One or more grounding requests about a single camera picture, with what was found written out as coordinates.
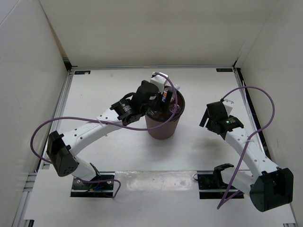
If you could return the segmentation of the blue corner sticker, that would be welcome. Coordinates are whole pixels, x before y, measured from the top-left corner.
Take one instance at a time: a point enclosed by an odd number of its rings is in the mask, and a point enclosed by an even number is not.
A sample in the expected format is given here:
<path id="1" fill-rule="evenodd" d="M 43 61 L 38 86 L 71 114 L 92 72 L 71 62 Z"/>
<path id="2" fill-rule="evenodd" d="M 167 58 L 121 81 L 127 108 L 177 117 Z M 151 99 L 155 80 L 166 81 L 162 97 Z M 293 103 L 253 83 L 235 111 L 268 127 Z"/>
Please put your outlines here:
<path id="1" fill-rule="evenodd" d="M 90 73 L 90 70 L 77 70 L 74 72 L 74 75 L 89 75 Z"/>
<path id="2" fill-rule="evenodd" d="M 233 72 L 231 68 L 216 68 L 217 72 Z"/>

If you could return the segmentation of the brown plastic bin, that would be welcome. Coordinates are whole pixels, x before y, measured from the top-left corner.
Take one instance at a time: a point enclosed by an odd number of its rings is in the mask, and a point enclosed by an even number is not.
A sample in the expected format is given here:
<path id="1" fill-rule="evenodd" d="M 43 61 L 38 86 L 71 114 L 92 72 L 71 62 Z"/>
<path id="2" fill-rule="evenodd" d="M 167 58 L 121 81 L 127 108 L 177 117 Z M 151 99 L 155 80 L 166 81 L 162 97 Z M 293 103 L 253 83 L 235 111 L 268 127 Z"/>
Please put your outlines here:
<path id="1" fill-rule="evenodd" d="M 177 99 L 179 105 L 183 107 L 183 112 L 185 110 L 185 100 L 182 94 L 177 91 Z M 170 138 L 177 127 L 181 114 L 175 114 L 172 112 L 173 104 L 169 106 L 169 109 L 166 113 L 159 112 L 148 112 L 145 115 L 146 126 L 147 128 L 154 128 L 153 130 L 148 130 L 148 133 L 155 139 L 165 140 Z"/>

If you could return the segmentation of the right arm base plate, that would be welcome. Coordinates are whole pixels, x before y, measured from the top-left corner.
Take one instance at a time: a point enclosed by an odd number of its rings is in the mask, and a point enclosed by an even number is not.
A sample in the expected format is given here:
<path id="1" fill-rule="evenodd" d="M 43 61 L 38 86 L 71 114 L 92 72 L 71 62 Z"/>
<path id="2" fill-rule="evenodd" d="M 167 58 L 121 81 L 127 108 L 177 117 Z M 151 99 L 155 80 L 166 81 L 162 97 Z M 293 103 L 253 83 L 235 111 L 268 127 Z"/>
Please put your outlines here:
<path id="1" fill-rule="evenodd" d="M 218 184 L 213 172 L 197 172 L 193 175 L 193 180 L 198 183 L 199 199 L 222 199 L 228 184 Z"/>

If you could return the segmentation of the right blue corner sticker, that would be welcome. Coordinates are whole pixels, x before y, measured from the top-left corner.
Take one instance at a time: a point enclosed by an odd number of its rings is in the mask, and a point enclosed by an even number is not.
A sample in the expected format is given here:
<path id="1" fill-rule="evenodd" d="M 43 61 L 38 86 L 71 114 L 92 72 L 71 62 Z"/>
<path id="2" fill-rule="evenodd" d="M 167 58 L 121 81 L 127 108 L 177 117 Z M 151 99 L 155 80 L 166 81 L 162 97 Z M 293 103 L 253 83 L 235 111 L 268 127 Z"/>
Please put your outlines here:
<path id="1" fill-rule="evenodd" d="M 217 72 L 233 72 L 231 68 L 216 68 Z"/>

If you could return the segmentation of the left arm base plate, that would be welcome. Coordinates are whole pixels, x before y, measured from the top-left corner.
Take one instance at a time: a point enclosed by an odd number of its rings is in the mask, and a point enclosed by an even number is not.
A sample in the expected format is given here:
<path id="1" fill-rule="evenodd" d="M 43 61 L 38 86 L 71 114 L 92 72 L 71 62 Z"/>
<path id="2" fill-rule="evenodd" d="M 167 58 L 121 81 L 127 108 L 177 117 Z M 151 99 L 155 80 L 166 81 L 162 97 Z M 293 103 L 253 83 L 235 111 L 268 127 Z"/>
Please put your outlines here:
<path id="1" fill-rule="evenodd" d="M 114 172 L 99 172 L 98 180 L 102 183 L 87 184 L 74 177 L 71 185 L 71 197 L 78 198 L 111 198 L 114 195 Z"/>

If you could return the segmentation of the clear bottle orange blue label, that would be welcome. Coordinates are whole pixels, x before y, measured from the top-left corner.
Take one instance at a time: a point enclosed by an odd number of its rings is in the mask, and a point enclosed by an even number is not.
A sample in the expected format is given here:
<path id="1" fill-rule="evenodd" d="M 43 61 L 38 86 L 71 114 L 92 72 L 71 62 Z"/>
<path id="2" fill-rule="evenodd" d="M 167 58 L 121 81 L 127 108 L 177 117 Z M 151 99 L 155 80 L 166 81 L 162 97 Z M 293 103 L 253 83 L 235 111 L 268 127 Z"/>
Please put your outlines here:
<path id="1" fill-rule="evenodd" d="M 163 104 L 167 103 L 168 101 L 168 91 L 163 91 L 162 97 L 161 97 L 161 102 Z"/>

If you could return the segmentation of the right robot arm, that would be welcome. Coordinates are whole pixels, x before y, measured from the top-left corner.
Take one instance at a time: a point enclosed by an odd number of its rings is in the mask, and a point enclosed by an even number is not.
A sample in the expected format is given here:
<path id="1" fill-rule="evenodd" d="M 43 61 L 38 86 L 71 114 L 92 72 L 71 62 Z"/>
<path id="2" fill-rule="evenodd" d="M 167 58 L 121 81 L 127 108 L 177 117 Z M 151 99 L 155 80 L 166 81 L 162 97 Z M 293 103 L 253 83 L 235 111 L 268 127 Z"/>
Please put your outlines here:
<path id="1" fill-rule="evenodd" d="M 294 176 L 288 168 L 280 168 L 249 139 L 242 122 L 232 116 L 233 102 L 230 100 L 207 104 L 200 122 L 201 127 L 220 135 L 231 145 L 249 168 L 251 175 L 235 172 L 232 164 L 216 166 L 213 171 L 213 185 L 218 189 L 231 183 L 250 197 L 260 212 L 265 212 L 293 200 Z"/>

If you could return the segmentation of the left blue corner sticker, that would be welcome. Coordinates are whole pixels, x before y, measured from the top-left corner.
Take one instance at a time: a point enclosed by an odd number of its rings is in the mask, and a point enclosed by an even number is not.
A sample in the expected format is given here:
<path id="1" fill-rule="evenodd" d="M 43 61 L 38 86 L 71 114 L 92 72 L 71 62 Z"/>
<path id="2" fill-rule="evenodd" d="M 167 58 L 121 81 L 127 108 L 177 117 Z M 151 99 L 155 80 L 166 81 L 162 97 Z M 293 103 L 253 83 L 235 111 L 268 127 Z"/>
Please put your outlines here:
<path id="1" fill-rule="evenodd" d="M 74 75 L 89 75 L 90 73 L 90 70 L 77 70 L 74 72 Z"/>

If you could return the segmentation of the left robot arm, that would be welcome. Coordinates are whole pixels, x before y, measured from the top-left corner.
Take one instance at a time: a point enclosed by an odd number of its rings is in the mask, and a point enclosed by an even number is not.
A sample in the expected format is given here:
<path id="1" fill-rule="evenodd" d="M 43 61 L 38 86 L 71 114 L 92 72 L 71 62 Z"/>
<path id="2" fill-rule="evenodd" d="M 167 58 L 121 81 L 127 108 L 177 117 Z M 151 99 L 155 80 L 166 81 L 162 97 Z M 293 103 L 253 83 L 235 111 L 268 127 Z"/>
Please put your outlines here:
<path id="1" fill-rule="evenodd" d="M 99 185 L 99 173 L 78 154 L 96 140 L 144 117 L 150 110 L 167 110 L 169 101 L 164 99 L 165 88 L 171 88 L 167 97 L 176 94 L 176 89 L 166 77 L 159 75 L 143 80 L 137 91 L 121 98 L 96 119 L 85 120 L 85 124 L 60 134 L 53 131 L 48 136 L 47 154 L 59 177 L 72 175 L 81 179 L 89 189 Z"/>

